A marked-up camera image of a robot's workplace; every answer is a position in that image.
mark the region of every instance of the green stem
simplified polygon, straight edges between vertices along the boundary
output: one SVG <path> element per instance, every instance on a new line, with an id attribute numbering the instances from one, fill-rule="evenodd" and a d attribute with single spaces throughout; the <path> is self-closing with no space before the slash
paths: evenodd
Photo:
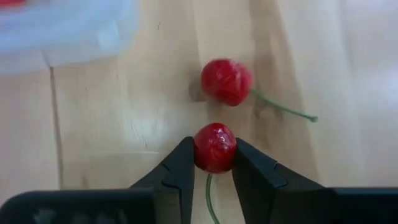
<path id="1" fill-rule="evenodd" d="M 207 208 L 209 209 L 210 215 L 214 221 L 215 224 L 220 224 L 220 222 L 217 219 L 216 213 L 213 210 L 213 206 L 211 204 L 211 197 L 210 197 L 210 186 L 211 186 L 211 179 L 213 178 L 213 174 L 207 175 L 207 180 L 206 180 L 206 203 L 207 203 Z"/>
<path id="2" fill-rule="evenodd" d="M 251 93 L 254 94 L 254 95 L 256 95 L 256 96 L 257 96 L 260 100 L 262 100 L 263 102 L 269 103 L 269 104 L 271 104 L 272 106 L 275 106 L 276 108 L 279 108 L 279 109 L 281 109 L 281 110 L 283 110 L 283 111 L 292 113 L 292 114 L 297 115 L 297 116 L 301 116 L 301 117 L 303 117 L 303 118 L 307 118 L 307 119 L 309 119 L 311 122 L 317 122 L 317 121 L 318 121 L 318 116 L 312 116 L 312 115 L 308 115 L 308 114 L 303 114 L 303 113 L 298 112 L 298 111 L 296 111 L 296 110 L 292 110 L 292 109 L 290 109 L 290 108 L 287 108 L 287 107 L 284 107 L 284 106 L 282 106 L 282 105 L 279 105 L 279 104 L 276 103 L 275 101 L 272 101 L 272 100 L 266 98 L 266 97 L 265 97 L 263 94 L 261 94 L 258 90 L 252 89 L 252 90 L 251 90 Z"/>

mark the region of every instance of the white plastic container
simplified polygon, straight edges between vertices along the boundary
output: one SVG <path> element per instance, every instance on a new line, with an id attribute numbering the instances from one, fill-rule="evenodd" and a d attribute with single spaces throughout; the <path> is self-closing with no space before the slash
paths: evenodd
<path id="1" fill-rule="evenodd" d="M 116 55 L 136 16 L 134 0 L 31 0 L 0 10 L 0 75 Z"/>

